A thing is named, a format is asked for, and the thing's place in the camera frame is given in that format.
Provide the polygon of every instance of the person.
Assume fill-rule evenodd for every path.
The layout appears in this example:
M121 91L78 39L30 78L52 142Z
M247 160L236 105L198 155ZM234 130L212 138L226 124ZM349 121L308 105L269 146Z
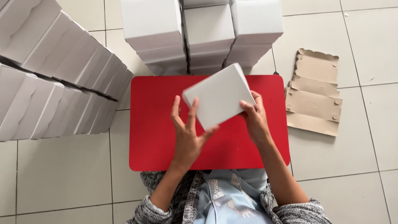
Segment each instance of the person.
M144 197L126 224L331 223L321 204L309 200L289 172L269 132L261 95L251 93L256 105L240 101L244 110L240 115L264 169L189 171L219 127L197 136L198 99L185 124L179 117L180 97L176 96L171 113L176 131L174 158L166 172L141 173L150 196Z

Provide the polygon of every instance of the red table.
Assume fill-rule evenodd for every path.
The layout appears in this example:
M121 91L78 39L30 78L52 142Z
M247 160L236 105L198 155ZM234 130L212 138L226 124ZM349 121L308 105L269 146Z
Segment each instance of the red table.
M175 144L170 118L175 95L208 76L135 77L131 81L130 154L134 171L167 170ZM262 95L269 129L286 165L289 164L285 91L279 75L248 75L249 87ZM181 100L181 119L186 122L188 107ZM196 122L197 134L204 132ZM263 168L256 146L247 133L244 120L235 116L220 125L192 165L199 169Z

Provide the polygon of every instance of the tiled floor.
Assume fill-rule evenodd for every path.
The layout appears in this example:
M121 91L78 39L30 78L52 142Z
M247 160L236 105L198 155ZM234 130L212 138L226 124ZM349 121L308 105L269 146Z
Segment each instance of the tiled floor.
M152 74L123 39L119 0L58 1L134 74ZM285 34L246 72L287 83L298 48L338 55L344 102L336 138L289 128L295 179L335 224L398 224L398 1L282 3ZM0 224L133 216L147 191L128 166L129 93L110 133L0 143Z

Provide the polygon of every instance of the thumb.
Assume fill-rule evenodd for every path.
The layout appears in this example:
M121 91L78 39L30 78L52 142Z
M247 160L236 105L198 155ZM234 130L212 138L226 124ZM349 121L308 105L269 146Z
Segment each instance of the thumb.
M202 141L202 143L204 144L205 142L207 142L207 140L220 128L220 126L214 126L212 128L210 128L209 130L207 130L205 133L203 133L200 136L200 139Z
M240 104L240 106L242 107L242 109L243 109L244 111L246 111L246 113L247 113L249 116L253 116L253 115L256 114L256 109L255 109L254 106L251 105L250 103L241 100L241 101L239 102L239 104Z

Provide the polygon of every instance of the gray knit cardigan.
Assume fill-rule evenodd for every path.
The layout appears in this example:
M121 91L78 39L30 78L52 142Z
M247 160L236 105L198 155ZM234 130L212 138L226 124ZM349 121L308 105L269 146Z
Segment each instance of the gray knit cardigan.
M165 172L142 172L141 179L153 193ZM168 212L154 206L145 196L135 209L134 217L125 224L193 224L199 201L200 185L204 182L203 171L188 171L179 183ZM273 207L273 193L268 183L260 195L261 204L275 224L330 224L321 204L311 199L308 203Z

